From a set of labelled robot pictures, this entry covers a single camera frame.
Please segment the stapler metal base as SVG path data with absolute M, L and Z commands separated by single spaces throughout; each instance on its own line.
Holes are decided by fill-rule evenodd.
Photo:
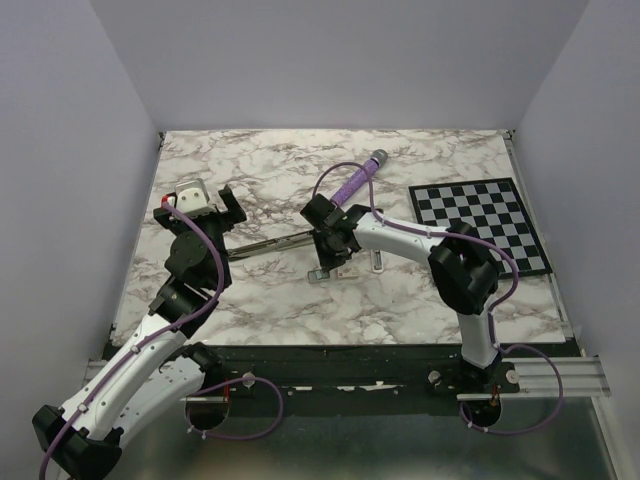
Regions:
M 313 232 L 305 231 L 229 249 L 228 259 L 230 262 L 234 262 L 271 252 L 282 252 L 312 244 Z

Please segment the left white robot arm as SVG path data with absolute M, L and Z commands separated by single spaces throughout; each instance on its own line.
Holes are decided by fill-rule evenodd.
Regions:
M 232 283 L 224 235 L 246 219 L 230 187 L 219 196 L 224 210 L 210 205 L 200 179 L 164 196 L 153 217 L 175 236 L 167 281 L 96 376 L 61 406 L 45 405 L 34 415 L 45 459 L 71 478 L 106 478 L 131 440 L 180 398 L 220 387 L 217 357 L 189 342 Z

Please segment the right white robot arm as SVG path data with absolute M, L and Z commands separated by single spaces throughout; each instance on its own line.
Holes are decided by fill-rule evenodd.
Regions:
M 477 230 L 459 222 L 446 229 L 392 219 L 354 205 L 344 211 L 321 194 L 301 210 L 312 226 L 320 267 L 331 271 L 361 250 L 377 250 L 427 266 L 442 301 L 458 317 L 462 337 L 460 379 L 480 392 L 496 380 L 499 356 L 488 320 L 499 266 Z

